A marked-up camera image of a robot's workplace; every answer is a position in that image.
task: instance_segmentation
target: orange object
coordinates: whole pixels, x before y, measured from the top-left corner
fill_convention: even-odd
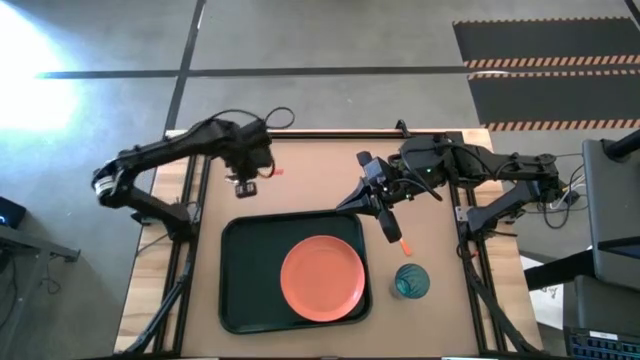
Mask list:
[[[289,306],[318,322],[347,315],[358,304],[364,282],[364,266],[355,250],[328,235],[298,243],[280,270],[280,286]]]
[[[400,239],[400,246],[402,246],[402,251],[404,251],[405,255],[411,256],[411,254],[413,254],[413,251],[411,251],[411,248],[409,247],[409,245],[407,245],[407,243],[404,242],[404,239]]]

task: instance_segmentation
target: wooden table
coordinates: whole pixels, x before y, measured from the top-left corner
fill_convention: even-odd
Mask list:
[[[382,131],[389,130],[371,130],[371,132]],[[492,149],[489,132],[485,129],[438,129],[420,131],[461,131],[466,143]],[[179,132],[180,131],[172,131],[170,135],[175,135]],[[187,160],[183,159],[159,167],[153,184],[152,194],[165,201],[175,201],[176,197],[179,197],[182,192],[186,166]],[[196,174],[194,178],[199,179],[199,174]],[[199,188],[199,184],[196,183],[194,185],[191,200],[195,199]],[[475,193],[478,205],[486,205],[499,197],[503,193],[503,190],[500,183],[487,182],[476,188]],[[506,225],[500,225],[499,230],[512,232],[512,229]],[[161,226],[145,228],[142,232],[139,246],[142,247],[150,243],[164,234],[164,232],[165,230]],[[115,344],[116,351],[123,350],[129,346],[157,311],[162,297],[170,252],[171,242],[164,240],[146,249],[143,254],[137,257]],[[534,318],[522,264],[520,263],[516,239],[502,236],[494,237],[487,242],[487,252],[497,298],[501,308],[525,338],[534,346],[541,348],[540,335]],[[493,349],[495,348],[495,339],[493,339],[491,321],[484,306],[482,306],[482,313],[487,342],[489,348]],[[174,328],[172,324],[174,321],[175,309],[169,318],[169,326],[165,338],[165,347],[167,348],[172,343]]]

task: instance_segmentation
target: blue glass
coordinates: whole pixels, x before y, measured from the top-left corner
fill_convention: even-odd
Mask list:
[[[396,272],[395,290],[402,297],[419,299],[427,294],[430,286],[427,271],[418,264],[402,265]]]

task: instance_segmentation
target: concrete floor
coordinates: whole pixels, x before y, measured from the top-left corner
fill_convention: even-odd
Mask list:
[[[30,304],[14,357],[107,355],[124,305],[139,226],[98,206],[93,169],[160,137],[175,79],[31,80],[38,71],[178,69],[196,0],[0,0],[0,195],[29,209],[23,229],[82,249],[53,262],[62,291]],[[192,68],[461,65],[454,20],[629,16],[621,0],[210,0]],[[477,127],[463,75],[190,79],[177,128],[239,107],[286,105],[297,128]],[[574,153],[628,130],[510,132],[498,152]],[[558,161],[567,179],[580,157]],[[148,189],[151,174],[140,186]],[[518,221],[523,251],[561,257],[589,243],[586,211],[560,231]]]

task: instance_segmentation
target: cardboard surface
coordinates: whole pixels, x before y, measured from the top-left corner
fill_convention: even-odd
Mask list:
[[[238,200],[227,169],[214,160],[203,209],[200,244],[182,356],[442,356],[477,354],[448,188],[444,201],[427,194],[398,204],[394,212],[413,255],[389,244],[373,217],[360,217],[371,273],[373,308],[363,321],[344,326],[254,335],[226,332],[218,319],[220,235],[237,217],[334,208],[363,175],[356,153],[384,159],[402,140],[274,140],[282,173],[259,179],[258,195]],[[423,266],[431,289],[419,300],[398,300],[389,287],[405,263]]]

